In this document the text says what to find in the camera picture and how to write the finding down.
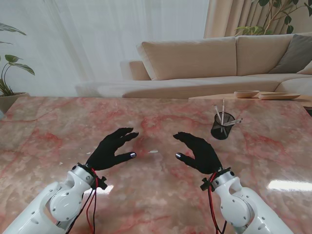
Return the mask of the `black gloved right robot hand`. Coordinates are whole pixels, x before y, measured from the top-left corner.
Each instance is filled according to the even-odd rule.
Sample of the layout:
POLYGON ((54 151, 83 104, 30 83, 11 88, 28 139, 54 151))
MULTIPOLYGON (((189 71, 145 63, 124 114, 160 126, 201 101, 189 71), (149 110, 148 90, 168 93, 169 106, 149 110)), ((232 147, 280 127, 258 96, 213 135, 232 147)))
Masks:
POLYGON ((187 166, 206 175, 213 174, 222 168, 216 152, 205 139, 185 132, 178 132, 173 137, 183 142, 193 152, 194 158, 182 153, 175 154, 176 158, 187 166))

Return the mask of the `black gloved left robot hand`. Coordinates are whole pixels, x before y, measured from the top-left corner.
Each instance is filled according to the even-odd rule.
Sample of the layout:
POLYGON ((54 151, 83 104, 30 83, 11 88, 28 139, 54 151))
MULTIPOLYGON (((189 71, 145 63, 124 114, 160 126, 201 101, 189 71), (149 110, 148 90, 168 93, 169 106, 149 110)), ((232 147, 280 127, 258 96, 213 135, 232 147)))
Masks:
POLYGON ((123 153, 117 156, 115 152, 138 135, 139 133, 133 132, 133 128, 117 129, 99 143, 85 165, 94 171, 101 171, 135 158, 137 156, 135 152, 123 153))

